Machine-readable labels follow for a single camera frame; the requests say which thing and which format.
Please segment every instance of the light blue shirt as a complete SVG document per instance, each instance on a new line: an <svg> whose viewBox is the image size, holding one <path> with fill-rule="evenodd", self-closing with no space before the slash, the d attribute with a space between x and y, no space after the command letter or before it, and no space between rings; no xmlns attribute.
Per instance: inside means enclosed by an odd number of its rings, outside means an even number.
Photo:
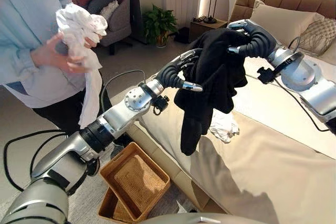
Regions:
<svg viewBox="0 0 336 224"><path fill-rule="evenodd" d="M57 103L85 87L84 74L36 68L30 57L57 32L55 12L70 2L0 0L0 84L30 108Z"/></svg>

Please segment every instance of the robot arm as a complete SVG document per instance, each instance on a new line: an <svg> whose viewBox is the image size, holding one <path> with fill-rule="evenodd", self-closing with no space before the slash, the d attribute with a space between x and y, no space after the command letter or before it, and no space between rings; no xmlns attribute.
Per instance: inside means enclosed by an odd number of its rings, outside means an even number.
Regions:
<svg viewBox="0 0 336 224"><path fill-rule="evenodd" d="M193 49L176 57L148 82L129 91L124 100L99 116L49 152L36 165L31 183L15 199L1 224L66 224L68 196L83 183L86 176L99 170L99 154L120 137L150 106L165 108L160 96L167 87L202 91L202 87L183 81L177 74L193 64L201 53Z"/></svg>
<svg viewBox="0 0 336 224"><path fill-rule="evenodd" d="M317 64L304 60L302 53L292 52L249 19L232 22L228 28L243 29L251 37L249 44L230 47L229 51L245 57L265 58L274 70L260 68L258 79L267 84L281 76L284 85L298 93L302 103L336 134L336 85L323 77Z"/></svg>

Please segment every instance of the person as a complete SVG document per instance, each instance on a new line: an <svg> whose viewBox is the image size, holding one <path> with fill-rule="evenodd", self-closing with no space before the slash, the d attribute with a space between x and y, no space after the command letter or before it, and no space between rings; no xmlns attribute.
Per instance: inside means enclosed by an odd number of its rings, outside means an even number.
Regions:
<svg viewBox="0 0 336 224"><path fill-rule="evenodd" d="M68 135L79 130L85 72L67 57L55 12L71 0L0 0L0 84ZM96 44L86 38L86 47ZM106 108L111 107L104 96Z"/></svg>

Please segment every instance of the gray armchair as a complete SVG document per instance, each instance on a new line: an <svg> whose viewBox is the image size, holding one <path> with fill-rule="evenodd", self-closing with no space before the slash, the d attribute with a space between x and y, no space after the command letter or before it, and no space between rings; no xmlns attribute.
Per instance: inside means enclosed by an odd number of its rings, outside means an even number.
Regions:
<svg viewBox="0 0 336 224"><path fill-rule="evenodd" d="M114 0L91 0L88 5L88 12L99 14L100 11ZM117 0L119 6L114 10L110 20L108 20L107 35L102 38L100 43L110 48L110 54L114 54L114 43L120 41L132 33L130 23L130 0Z"/></svg>

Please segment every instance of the potted plant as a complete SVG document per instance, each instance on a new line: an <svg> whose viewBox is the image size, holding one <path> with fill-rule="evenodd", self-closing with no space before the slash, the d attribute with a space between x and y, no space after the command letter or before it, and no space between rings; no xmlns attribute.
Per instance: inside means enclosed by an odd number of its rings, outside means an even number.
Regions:
<svg viewBox="0 0 336 224"><path fill-rule="evenodd" d="M144 33L148 43L165 47L169 32L176 32L176 18L172 10L163 10L153 5L153 10L143 15Z"/></svg>

